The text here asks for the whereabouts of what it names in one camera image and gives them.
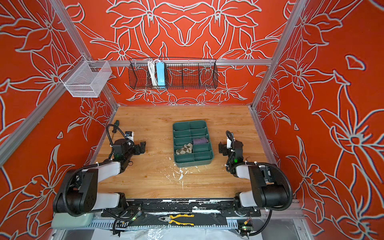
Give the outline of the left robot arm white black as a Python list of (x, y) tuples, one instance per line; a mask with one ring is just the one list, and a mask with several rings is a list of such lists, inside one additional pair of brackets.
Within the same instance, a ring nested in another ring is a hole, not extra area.
[(133, 156), (146, 152), (146, 144), (119, 139), (112, 144), (112, 151), (103, 162), (69, 170), (53, 201), (54, 213), (79, 217), (92, 212), (104, 212), (107, 216), (122, 218), (122, 213), (129, 208), (125, 194), (100, 193), (98, 185), (122, 174), (133, 164)]

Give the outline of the beige argyle sock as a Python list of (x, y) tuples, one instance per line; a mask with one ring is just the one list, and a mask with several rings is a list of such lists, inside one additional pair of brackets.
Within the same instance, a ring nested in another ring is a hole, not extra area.
[(193, 152), (193, 144), (191, 143), (188, 143), (175, 151), (176, 155), (191, 154), (192, 152)]

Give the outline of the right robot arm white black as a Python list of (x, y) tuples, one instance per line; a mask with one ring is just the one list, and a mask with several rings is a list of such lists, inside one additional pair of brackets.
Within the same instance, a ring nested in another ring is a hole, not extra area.
[(226, 171), (251, 183), (251, 190), (235, 195), (235, 208), (288, 209), (293, 202), (293, 190), (287, 176), (275, 164), (246, 160), (243, 146), (242, 142), (229, 139), (218, 145), (219, 153), (228, 157)]

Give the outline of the green plastic divided tray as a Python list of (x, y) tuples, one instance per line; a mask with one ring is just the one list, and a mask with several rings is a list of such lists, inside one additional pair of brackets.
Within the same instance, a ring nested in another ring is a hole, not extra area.
[[(176, 155), (175, 151), (184, 145), (191, 143), (193, 139), (206, 137), (209, 142), (201, 145), (193, 145), (191, 154)], [(209, 165), (214, 159), (214, 151), (206, 121), (184, 121), (173, 124), (174, 162), (179, 168), (197, 167)]]

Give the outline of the purple sock yellow cuff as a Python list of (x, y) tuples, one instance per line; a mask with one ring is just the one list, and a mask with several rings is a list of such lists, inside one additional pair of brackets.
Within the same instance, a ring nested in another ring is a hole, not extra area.
[(193, 145), (201, 145), (208, 143), (209, 140), (206, 137), (193, 139)]

